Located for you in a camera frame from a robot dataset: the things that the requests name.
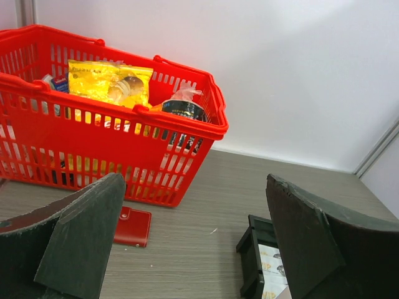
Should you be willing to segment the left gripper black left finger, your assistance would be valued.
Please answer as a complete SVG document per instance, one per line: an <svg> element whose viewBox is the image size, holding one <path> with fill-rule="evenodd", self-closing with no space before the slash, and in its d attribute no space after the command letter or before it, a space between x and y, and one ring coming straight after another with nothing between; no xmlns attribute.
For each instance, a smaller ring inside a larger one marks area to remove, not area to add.
<svg viewBox="0 0 399 299"><path fill-rule="evenodd" d="M99 298L125 190L110 173L1 221L1 298Z"/></svg>

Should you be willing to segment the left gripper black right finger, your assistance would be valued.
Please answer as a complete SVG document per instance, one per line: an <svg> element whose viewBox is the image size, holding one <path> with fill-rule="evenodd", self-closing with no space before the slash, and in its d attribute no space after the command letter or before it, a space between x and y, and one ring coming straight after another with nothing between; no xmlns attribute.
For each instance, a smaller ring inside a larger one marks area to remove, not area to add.
<svg viewBox="0 0 399 299"><path fill-rule="evenodd" d="M398 223L273 174L266 197L292 298L398 298Z"/></svg>

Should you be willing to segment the red leather card holder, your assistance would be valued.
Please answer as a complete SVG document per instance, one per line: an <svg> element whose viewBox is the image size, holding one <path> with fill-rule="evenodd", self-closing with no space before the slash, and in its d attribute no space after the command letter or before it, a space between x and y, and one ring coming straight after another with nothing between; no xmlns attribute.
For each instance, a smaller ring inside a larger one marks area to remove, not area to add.
<svg viewBox="0 0 399 299"><path fill-rule="evenodd" d="M116 244L145 248L148 244L152 214L123 206L115 231Z"/></svg>

